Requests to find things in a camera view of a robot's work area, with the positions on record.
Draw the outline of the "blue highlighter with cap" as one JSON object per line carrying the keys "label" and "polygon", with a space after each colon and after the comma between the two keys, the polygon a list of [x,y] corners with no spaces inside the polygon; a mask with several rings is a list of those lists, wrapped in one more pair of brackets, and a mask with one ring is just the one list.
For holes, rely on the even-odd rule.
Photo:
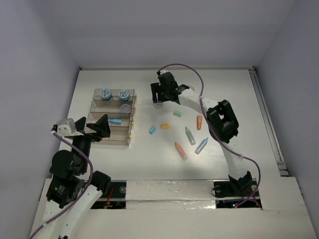
{"label": "blue highlighter with cap", "polygon": [[121,119],[108,119],[108,122],[112,124],[121,124],[122,120]]}

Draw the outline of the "clear paperclip jar small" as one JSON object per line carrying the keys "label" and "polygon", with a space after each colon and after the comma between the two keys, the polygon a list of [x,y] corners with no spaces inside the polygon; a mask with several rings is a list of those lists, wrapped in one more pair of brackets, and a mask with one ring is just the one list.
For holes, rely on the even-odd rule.
{"label": "clear paperclip jar small", "polygon": [[132,110],[132,107],[129,104],[122,104],[120,106],[120,113],[130,114],[131,110]]}

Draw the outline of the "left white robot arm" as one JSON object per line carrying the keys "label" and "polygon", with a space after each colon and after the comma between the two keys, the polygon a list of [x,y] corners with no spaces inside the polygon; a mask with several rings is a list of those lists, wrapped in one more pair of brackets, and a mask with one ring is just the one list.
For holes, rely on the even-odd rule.
{"label": "left white robot arm", "polygon": [[111,136],[108,116],[95,123],[86,120],[60,120],[51,129],[71,149],[60,150],[52,158],[42,224],[30,235],[32,239],[73,238],[93,204],[110,192],[111,177],[95,171],[89,159],[91,144]]}

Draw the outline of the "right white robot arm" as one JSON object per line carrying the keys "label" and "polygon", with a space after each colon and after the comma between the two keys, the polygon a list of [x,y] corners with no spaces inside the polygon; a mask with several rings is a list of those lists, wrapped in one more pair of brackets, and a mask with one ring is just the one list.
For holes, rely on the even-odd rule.
{"label": "right white robot arm", "polygon": [[203,114],[210,135],[219,143],[228,166],[229,189],[233,197],[252,196],[251,173],[245,166],[244,157],[239,153],[239,123],[231,104],[227,100],[215,101],[196,93],[190,86],[179,85],[173,74],[166,70],[157,72],[158,82],[151,84],[152,99],[156,105],[171,101]]}

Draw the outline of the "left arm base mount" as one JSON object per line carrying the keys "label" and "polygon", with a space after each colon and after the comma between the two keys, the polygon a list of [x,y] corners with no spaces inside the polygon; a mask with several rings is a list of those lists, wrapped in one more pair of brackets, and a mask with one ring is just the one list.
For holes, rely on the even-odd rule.
{"label": "left arm base mount", "polygon": [[126,181],[112,181],[109,193],[99,198],[91,209],[125,209],[126,190]]}

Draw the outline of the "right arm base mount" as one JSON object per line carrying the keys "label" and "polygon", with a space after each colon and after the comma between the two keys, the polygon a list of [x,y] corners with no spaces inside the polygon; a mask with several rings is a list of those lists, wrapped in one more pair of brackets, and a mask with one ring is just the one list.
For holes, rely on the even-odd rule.
{"label": "right arm base mount", "polygon": [[210,190],[218,209],[262,208],[257,189],[260,180],[253,179],[243,189],[237,189],[230,180],[214,180]]}

